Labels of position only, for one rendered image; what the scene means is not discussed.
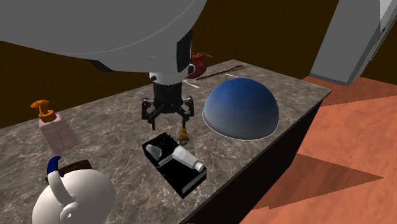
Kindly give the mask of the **black book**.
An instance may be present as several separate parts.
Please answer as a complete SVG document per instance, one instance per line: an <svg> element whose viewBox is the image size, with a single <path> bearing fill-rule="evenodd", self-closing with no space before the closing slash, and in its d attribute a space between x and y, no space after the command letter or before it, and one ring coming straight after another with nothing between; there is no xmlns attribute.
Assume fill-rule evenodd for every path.
<svg viewBox="0 0 397 224"><path fill-rule="evenodd" d="M172 153L179 145L164 132L142 147L146 158L183 199L206 179L207 169L204 166L202 172L198 172L174 160Z"/></svg>

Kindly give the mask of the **white bottle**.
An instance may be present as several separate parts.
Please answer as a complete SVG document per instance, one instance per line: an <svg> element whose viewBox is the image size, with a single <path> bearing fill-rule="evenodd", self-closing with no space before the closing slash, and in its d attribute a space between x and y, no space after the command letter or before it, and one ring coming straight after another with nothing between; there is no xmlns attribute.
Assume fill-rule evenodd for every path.
<svg viewBox="0 0 397 224"><path fill-rule="evenodd" d="M200 160L196 156L191 154L186 148L181 145L174 149L172 153L172 158L198 172L202 172L202 170L204 169L203 163L200 162Z"/></svg>

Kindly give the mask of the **blue dome bowl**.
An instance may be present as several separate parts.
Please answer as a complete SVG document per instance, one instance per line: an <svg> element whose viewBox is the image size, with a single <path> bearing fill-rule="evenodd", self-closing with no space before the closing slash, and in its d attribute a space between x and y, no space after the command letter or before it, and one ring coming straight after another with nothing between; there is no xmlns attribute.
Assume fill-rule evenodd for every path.
<svg viewBox="0 0 397 224"><path fill-rule="evenodd" d="M212 90L202 117L208 127L222 136L252 141L276 131L279 107L265 85L249 78L235 78Z"/></svg>

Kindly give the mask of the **small gold cone figure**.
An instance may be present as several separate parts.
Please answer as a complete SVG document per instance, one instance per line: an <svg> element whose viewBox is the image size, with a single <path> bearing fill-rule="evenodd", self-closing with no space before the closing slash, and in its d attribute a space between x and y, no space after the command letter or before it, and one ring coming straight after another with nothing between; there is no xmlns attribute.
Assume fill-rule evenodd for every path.
<svg viewBox="0 0 397 224"><path fill-rule="evenodd" d="M179 137L178 137L179 144L184 146L184 145L186 145L188 143L189 140L190 140L190 138L188 136L188 133L187 133L186 129L182 128L181 132L179 134Z"/></svg>

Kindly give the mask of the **red pot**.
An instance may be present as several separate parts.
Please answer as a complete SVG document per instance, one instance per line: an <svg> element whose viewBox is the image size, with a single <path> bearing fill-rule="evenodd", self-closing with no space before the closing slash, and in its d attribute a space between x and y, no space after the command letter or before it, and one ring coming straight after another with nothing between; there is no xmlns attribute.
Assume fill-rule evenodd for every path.
<svg viewBox="0 0 397 224"><path fill-rule="evenodd" d="M205 53L191 53L192 64L195 66L195 71L189 74L186 78L195 79L203 75L206 72L207 66L205 63L205 58L207 55Z"/></svg>

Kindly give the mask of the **long dark stick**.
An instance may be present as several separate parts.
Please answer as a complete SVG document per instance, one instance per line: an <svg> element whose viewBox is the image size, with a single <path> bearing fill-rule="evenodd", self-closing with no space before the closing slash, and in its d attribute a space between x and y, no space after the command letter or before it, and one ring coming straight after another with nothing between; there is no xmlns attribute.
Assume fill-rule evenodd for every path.
<svg viewBox="0 0 397 224"><path fill-rule="evenodd" d="M197 78L196 80L203 80L203 79L206 79L206 78L210 78L212 76L216 76L218 74L225 74L225 73L228 73L228 72L239 71L239 70L242 70L244 68L245 68L245 66L239 65L239 66L232 67L232 68L230 68L228 70L225 70L225 71L220 71L220 72L217 72L217 73L209 74L207 76L201 76L201 77Z"/></svg>

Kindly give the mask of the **pink soap dispenser orange pump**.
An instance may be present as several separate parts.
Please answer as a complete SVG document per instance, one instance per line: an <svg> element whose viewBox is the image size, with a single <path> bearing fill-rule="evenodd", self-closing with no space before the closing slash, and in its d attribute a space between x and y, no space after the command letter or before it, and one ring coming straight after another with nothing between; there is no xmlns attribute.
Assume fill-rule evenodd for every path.
<svg viewBox="0 0 397 224"><path fill-rule="evenodd" d="M66 119L54 110L48 109L49 101L38 100L31 108L39 112L39 129L54 154L78 145L78 137Z"/></svg>

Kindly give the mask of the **grey door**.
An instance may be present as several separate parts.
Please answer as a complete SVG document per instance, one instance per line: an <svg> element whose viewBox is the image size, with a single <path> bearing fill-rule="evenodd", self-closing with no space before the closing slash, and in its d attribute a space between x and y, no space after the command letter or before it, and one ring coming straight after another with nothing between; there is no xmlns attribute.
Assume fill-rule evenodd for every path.
<svg viewBox="0 0 397 224"><path fill-rule="evenodd" d="M397 20L397 0L339 0L310 76L349 86Z"/></svg>

